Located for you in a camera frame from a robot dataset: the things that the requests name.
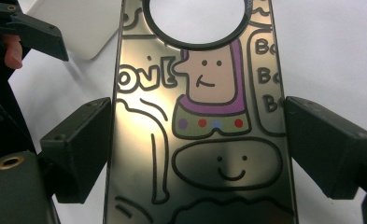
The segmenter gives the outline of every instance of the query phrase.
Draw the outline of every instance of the blue dot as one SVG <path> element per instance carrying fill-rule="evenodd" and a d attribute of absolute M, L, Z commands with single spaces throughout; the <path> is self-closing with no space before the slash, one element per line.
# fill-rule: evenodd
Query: blue dot
<path fill-rule="evenodd" d="M 213 120 L 212 121 L 212 128 L 221 129 L 221 122 L 220 122 L 220 120 Z"/>

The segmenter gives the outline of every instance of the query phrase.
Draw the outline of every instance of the purple dot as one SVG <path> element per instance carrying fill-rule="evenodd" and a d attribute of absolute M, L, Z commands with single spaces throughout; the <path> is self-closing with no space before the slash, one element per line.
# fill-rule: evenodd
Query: purple dot
<path fill-rule="evenodd" d="M 189 126 L 189 123 L 187 122 L 186 119 L 180 119 L 178 125 L 180 129 L 184 130 L 184 129 L 187 129 L 187 126 Z"/>

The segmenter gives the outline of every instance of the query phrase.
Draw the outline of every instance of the white surface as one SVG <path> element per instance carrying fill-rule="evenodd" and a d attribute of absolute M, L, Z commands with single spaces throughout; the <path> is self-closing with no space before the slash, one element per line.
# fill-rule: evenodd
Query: white surface
<path fill-rule="evenodd" d="M 200 16 L 188 16 L 193 13 Z M 174 39 L 192 44 L 207 44 L 229 35 L 237 28 L 244 13 L 242 0 L 150 1 L 150 14 L 157 26 Z"/>
<path fill-rule="evenodd" d="M 120 1 L 36 0 L 27 14 L 57 26 L 67 49 L 93 58 L 119 28 Z"/>
<path fill-rule="evenodd" d="M 367 130 L 367 1 L 273 5 L 286 95 L 315 101 Z M 111 96 L 116 47 L 114 35 L 93 60 L 70 55 L 69 63 L 29 53 L 10 83 L 36 143 L 80 105 Z M 332 201 L 300 167 L 293 168 L 300 223 L 362 223 L 363 191 L 353 201 Z M 85 204 L 58 204 L 62 223 L 102 223 L 104 188 L 105 171 Z"/>

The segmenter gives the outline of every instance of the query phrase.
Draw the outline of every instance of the black plastic arm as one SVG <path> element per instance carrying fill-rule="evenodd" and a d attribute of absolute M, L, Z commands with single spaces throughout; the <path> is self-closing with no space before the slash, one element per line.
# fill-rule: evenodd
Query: black plastic arm
<path fill-rule="evenodd" d="M 43 151 L 0 158 L 0 224 L 59 224 L 50 197 L 84 203 L 107 161 L 111 101 L 89 102 L 41 139 Z"/>
<path fill-rule="evenodd" d="M 0 35 L 18 35 L 23 46 L 36 49 L 49 56 L 68 61 L 61 31 L 51 24 L 21 12 L 17 1 L 0 3 Z M 0 40 L 0 58 L 6 54 Z"/>
<path fill-rule="evenodd" d="M 49 195 L 59 203 L 84 203 L 107 161 L 111 102 L 81 106 L 40 140 L 39 154 Z"/>
<path fill-rule="evenodd" d="M 367 131 L 314 102 L 287 97 L 291 156 L 332 199 L 367 191 Z"/>

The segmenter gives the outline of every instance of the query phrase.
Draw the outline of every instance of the colored dot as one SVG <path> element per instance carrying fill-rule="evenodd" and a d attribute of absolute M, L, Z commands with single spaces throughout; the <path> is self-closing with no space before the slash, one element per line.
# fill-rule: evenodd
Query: colored dot
<path fill-rule="evenodd" d="M 244 126 L 244 122 L 241 119 L 236 119 L 235 122 L 233 123 L 235 125 L 235 127 L 237 128 L 242 128 Z"/>
<path fill-rule="evenodd" d="M 180 129 L 184 130 L 184 129 L 187 129 L 187 127 L 189 126 L 189 123 L 187 122 L 186 119 L 180 119 L 178 126 Z"/>
<path fill-rule="evenodd" d="M 212 128 L 221 129 L 221 122 L 220 122 L 220 120 L 213 120 L 212 121 Z"/>
<path fill-rule="evenodd" d="M 200 126 L 201 128 L 204 128 L 204 126 L 206 126 L 206 119 L 198 120 L 198 126 Z"/>

